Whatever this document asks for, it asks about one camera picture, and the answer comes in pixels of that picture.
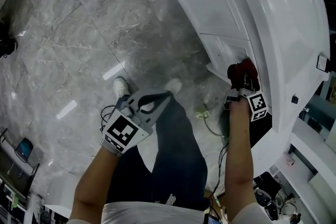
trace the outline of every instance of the wastebasket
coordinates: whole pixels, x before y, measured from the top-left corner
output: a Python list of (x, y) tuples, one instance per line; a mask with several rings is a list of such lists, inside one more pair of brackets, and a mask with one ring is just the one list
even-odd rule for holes
[(29, 141), (27, 138), (23, 138), (20, 144), (16, 147), (14, 150), (16, 156), (26, 163), (28, 161), (28, 158), (33, 150), (33, 144), (31, 141)]

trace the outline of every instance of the foot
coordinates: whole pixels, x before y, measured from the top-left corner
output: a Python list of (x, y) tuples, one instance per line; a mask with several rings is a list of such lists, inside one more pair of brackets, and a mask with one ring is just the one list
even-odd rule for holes
[(128, 88), (128, 84), (123, 77), (117, 77), (113, 83), (114, 93), (117, 98), (121, 98), (124, 95), (131, 95), (130, 90)]
[(182, 80), (175, 78), (166, 84), (164, 87), (166, 91), (172, 92), (174, 95), (177, 95), (178, 92), (182, 89)]

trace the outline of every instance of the jeans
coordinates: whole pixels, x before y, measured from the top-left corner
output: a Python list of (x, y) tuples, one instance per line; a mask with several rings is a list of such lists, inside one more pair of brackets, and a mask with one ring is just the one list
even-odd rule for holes
[[(204, 198), (205, 159), (184, 108), (171, 96), (172, 101), (156, 122), (159, 151), (153, 172), (146, 168), (137, 146), (129, 149), (114, 171), (106, 204), (117, 201), (165, 204), (172, 194), (176, 197), (174, 206), (201, 211), (208, 207)], [(128, 97), (120, 98), (116, 108)]]

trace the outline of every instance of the gray tile floor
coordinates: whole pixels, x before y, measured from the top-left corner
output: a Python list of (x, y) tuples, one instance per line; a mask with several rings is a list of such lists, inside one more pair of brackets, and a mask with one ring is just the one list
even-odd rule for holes
[[(0, 123), (13, 145), (23, 137), (34, 144), (30, 162), (41, 162), (34, 191), (44, 196), (50, 178), (85, 171), (99, 149), (100, 111), (116, 102), (117, 76), (133, 91), (183, 81), (176, 98), (215, 184), (221, 145), (193, 108), (203, 100), (217, 130), (228, 85), (207, 71), (209, 59), (177, 0), (7, 0), (0, 15), (19, 45), (0, 59)], [(112, 68), (119, 71), (105, 80)], [(60, 118), (73, 100), (77, 106)], [(155, 158), (153, 143), (142, 145), (147, 163)]]

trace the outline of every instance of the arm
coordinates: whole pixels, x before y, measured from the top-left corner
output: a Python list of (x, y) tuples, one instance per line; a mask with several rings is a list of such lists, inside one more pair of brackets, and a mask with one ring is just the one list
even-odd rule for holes
[(230, 141), (225, 166), (228, 220), (256, 201), (253, 192), (253, 160), (249, 136), (249, 104), (245, 98), (230, 106)]
[(100, 224), (118, 157), (102, 147), (80, 179), (73, 199), (70, 219)]

